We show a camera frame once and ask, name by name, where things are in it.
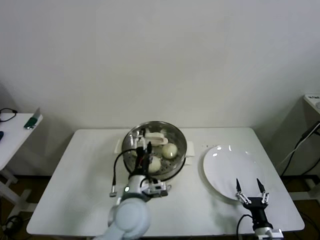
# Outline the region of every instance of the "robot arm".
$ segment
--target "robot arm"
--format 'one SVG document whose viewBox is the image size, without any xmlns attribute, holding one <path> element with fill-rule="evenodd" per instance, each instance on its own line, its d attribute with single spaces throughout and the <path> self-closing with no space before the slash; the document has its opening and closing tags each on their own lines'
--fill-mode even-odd
<svg viewBox="0 0 320 240">
<path fill-rule="evenodd" d="M 122 197 L 109 212 L 106 232 L 94 238 L 95 240 L 131 240 L 143 236 L 150 227 L 151 214 L 147 202 L 151 198 L 168 195 L 171 186 L 149 176 L 149 164 L 152 161 L 152 146 L 146 145 L 143 135 L 138 136 L 141 146 L 137 147 L 135 167 L 129 176 Z M 115 186 L 112 185 L 110 197 L 116 196 Z"/>
<path fill-rule="evenodd" d="M 238 179 L 236 180 L 236 196 L 245 209 L 248 209 L 252 215 L 253 230 L 259 240 L 283 240 L 284 235 L 280 229 L 274 229 L 268 222 L 265 208 L 268 206 L 269 193 L 257 178 L 261 197 L 246 197 L 240 187 Z"/>
</svg>

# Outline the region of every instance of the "black cable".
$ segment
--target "black cable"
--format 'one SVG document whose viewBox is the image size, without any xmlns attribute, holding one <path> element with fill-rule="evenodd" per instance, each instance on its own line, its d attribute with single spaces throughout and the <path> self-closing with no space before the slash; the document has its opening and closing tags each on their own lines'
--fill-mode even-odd
<svg viewBox="0 0 320 240">
<path fill-rule="evenodd" d="M 3 226 L 5 225 L 4 223 L 2 223 L 2 201 L 0 198 L 0 225 Z"/>
<path fill-rule="evenodd" d="M 306 173 L 310 172 L 312 169 L 314 169 L 318 165 L 318 163 L 320 163 L 320 157 L 319 157 L 318 161 L 316 161 L 316 163 L 309 170 L 305 171 L 301 175 L 305 175 Z"/>
<path fill-rule="evenodd" d="M 303 140 L 304 140 L 304 138 L 300 138 L 300 140 L 296 143 L 294 149 L 296 149 L 297 146 L 299 145 L 299 143 L 301 143 Z M 288 167 L 289 167 L 289 165 L 290 165 L 290 163 L 291 163 L 292 158 L 293 158 L 294 155 L 295 155 L 295 152 L 296 152 L 296 151 L 294 151 L 293 153 L 291 153 L 290 159 L 289 159 L 288 163 L 286 164 L 285 169 L 284 169 L 284 171 L 282 172 L 282 174 L 280 175 L 280 177 L 283 177 L 283 176 L 284 176 L 285 172 L 287 171 L 287 169 L 288 169 Z"/>
<path fill-rule="evenodd" d="M 318 232 L 318 240 L 320 240 L 320 230 L 319 230 L 317 224 L 311 219 L 311 217 L 309 217 L 304 212 L 299 211 L 299 213 L 302 215 L 302 219 L 305 220 L 306 222 L 308 222 L 309 224 L 311 224 L 311 226 L 313 226 L 313 228 Z"/>
<path fill-rule="evenodd" d="M 121 152 L 121 153 L 116 157 L 116 159 L 115 159 L 115 161 L 114 161 L 114 165 L 113 165 L 113 179 L 112 179 L 112 185 L 113 185 L 113 186 L 116 185 L 116 166 L 117 166 L 117 161 L 118 161 L 118 159 L 119 159 L 123 154 L 125 154 L 125 153 L 127 153 L 127 152 L 130 152 L 130 151 L 135 151 L 135 149 L 132 148 L 132 149 L 124 150 L 123 152 Z"/>
<path fill-rule="evenodd" d="M 244 215 L 242 215 L 242 217 L 240 217 L 240 219 L 239 219 L 239 221 L 238 221 L 238 224 L 236 225 L 236 238 L 237 238 L 238 240 L 240 240 L 240 239 L 239 239 L 239 226 L 240 226 L 241 220 L 242 220 L 244 217 L 250 217 L 250 218 L 252 218 L 252 216 L 249 215 L 249 214 L 244 214 Z"/>
<path fill-rule="evenodd" d="M 14 116 L 12 116 L 12 117 L 10 117 L 9 119 L 6 119 L 6 120 L 1 120 L 1 119 L 0 119 L 0 123 L 8 122 L 9 120 L 13 119 L 13 118 L 17 115 L 17 113 L 18 113 L 17 110 L 14 110 L 14 109 L 12 109 L 12 108 L 5 107 L 5 108 L 0 109 L 0 114 L 1 114 L 1 112 L 2 112 L 3 110 L 11 110 L 12 113 L 14 114 Z"/>
<path fill-rule="evenodd" d="M 142 179 L 142 181 L 140 182 L 140 188 L 142 187 L 142 183 L 143 183 L 145 180 L 149 180 L 149 178 L 145 177 L 144 179 Z"/>
<path fill-rule="evenodd" d="M 299 235 L 298 234 L 296 234 L 295 232 L 293 232 L 293 234 L 296 236 L 296 238 L 297 239 L 299 239 L 299 240 L 303 240 L 301 237 L 299 237 Z"/>
</svg>

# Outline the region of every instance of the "white wall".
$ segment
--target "white wall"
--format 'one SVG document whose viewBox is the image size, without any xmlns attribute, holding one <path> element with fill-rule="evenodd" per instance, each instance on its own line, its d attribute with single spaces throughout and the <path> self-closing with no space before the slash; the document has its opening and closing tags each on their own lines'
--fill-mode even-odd
<svg viewBox="0 0 320 240">
<path fill-rule="evenodd" d="M 253 127 L 279 161 L 307 125 L 300 97 L 320 92 L 319 12 L 316 0 L 0 1 L 1 105 L 44 115 L 10 167 L 50 175 L 75 130 L 148 120 Z"/>
</svg>

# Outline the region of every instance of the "white plate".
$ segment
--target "white plate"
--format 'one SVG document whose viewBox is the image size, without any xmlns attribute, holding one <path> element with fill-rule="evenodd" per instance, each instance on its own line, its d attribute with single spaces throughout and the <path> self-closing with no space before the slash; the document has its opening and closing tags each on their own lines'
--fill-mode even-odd
<svg viewBox="0 0 320 240">
<path fill-rule="evenodd" d="M 254 154 L 234 145 L 211 148 L 204 156 L 203 171 L 212 187 L 232 200 L 237 200 L 237 179 L 247 197 L 257 197 L 260 194 L 257 178 L 262 184 L 265 181 Z"/>
</svg>

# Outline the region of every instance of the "floor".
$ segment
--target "floor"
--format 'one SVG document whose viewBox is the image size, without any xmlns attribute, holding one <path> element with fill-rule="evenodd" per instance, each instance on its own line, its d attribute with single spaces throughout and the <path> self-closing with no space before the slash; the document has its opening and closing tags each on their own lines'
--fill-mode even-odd
<svg viewBox="0 0 320 240">
<path fill-rule="evenodd" d="M 48 178 L 30 178 L 30 177 L 20 177 L 19 182 L 17 184 L 12 184 L 10 188 L 15 191 L 17 194 L 21 194 L 24 189 L 32 189 L 32 193 L 28 198 L 28 202 L 37 203 L 47 184 L 49 182 Z M 304 183 L 303 180 L 294 179 L 291 180 L 288 184 L 288 180 L 283 181 L 287 187 L 289 192 L 304 192 L 308 191 L 308 186 Z M 2 223 L 5 221 L 6 217 L 10 213 L 13 205 L 8 202 L 6 199 L 1 198 L 1 219 Z M 317 226 L 320 226 L 320 206 L 317 201 L 315 200 L 305 200 L 305 201 L 295 201 L 294 202 L 297 209 L 305 214 L 307 214 Z M 23 222 L 23 228 L 14 235 L 16 240 L 24 240 L 25 238 L 29 237 L 28 233 L 26 232 L 26 227 L 28 224 L 28 218 L 31 217 L 31 213 L 23 212 L 20 216 L 25 220 Z M 1 238 L 2 233 L 0 233 L 0 240 L 5 240 L 6 238 Z M 299 231 L 296 233 L 292 232 L 285 232 L 285 239 L 286 240 L 316 240 L 319 238 L 319 233 L 312 227 L 312 225 L 308 222 L 305 223 L 305 229 L 303 231 Z M 47 236 L 31 236 L 30 240 L 53 240 L 51 237 Z M 174 237 L 174 238 L 143 238 L 143 239 L 176 239 L 176 240 L 236 240 L 235 236 L 202 236 L 202 237 Z M 252 240 L 255 239 L 252 235 L 251 236 L 243 236 L 243 240 Z"/>
</svg>

